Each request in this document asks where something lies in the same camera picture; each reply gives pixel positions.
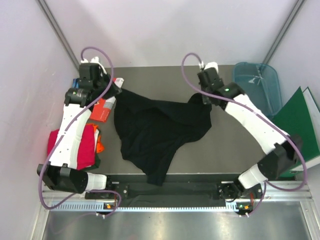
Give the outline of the black t-shirt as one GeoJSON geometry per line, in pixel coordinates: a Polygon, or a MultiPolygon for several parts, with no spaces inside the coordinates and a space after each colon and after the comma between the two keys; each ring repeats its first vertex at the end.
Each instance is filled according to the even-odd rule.
{"type": "Polygon", "coordinates": [[[122,90],[114,108],[122,158],[142,170],[147,183],[162,186],[176,151],[212,127],[211,111],[200,93],[188,102],[174,102],[122,90]]]}

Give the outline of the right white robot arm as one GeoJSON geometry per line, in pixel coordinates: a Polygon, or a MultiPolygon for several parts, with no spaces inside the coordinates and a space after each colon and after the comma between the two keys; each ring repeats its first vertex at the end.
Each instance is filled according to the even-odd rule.
{"type": "Polygon", "coordinates": [[[237,197],[245,198],[252,187],[278,178],[303,159],[301,137],[278,129],[239,85],[234,82],[224,84],[216,63],[201,67],[197,76],[204,94],[203,102],[219,106],[234,117],[254,137],[265,154],[235,180],[233,192],[237,197]]]}

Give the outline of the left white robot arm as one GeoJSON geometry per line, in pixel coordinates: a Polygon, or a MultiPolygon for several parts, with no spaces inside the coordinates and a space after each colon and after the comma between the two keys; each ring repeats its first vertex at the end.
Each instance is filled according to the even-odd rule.
{"type": "Polygon", "coordinates": [[[63,116],[53,152],[47,165],[39,164],[37,174],[44,184],[54,191],[82,194],[96,190],[102,198],[109,198],[114,191],[108,177],[78,169],[78,152],[82,135],[93,111],[96,98],[105,100],[121,93],[111,83],[97,58],[82,60],[79,66],[78,86],[65,93],[63,116]]]}

